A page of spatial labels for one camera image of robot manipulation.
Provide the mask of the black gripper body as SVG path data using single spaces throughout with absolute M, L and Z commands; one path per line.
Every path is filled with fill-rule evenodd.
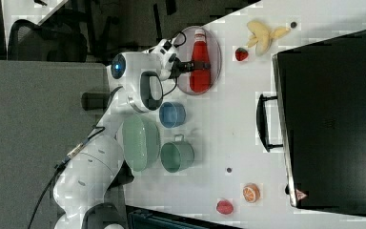
M 171 68 L 170 78 L 178 78 L 182 73 L 189 73 L 194 70 L 194 63 L 192 61 L 182 62 L 175 59 Z

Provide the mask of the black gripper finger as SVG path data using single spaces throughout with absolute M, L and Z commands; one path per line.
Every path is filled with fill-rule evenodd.
M 209 70 L 211 68 L 211 64 L 208 63 L 208 62 L 198 62 L 198 61 L 195 61 L 193 63 L 193 67 L 196 70 Z

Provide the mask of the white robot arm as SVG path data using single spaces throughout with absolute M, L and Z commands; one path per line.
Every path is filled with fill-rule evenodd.
M 178 46 L 167 39 L 149 52 L 122 52 L 115 56 L 112 78 L 122 84 L 112 91 L 113 97 L 94 127 L 96 131 L 56 166 L 53 197 L 65 214 L 54 229 L 83 229 L 87 213 L 104 203 L 105 193 L 120 172 L 124 150 L 115 135 L 125 119 L 161 108 L 166 95 L 163 81 L 211 67 L 208 57 L 180 60 Z

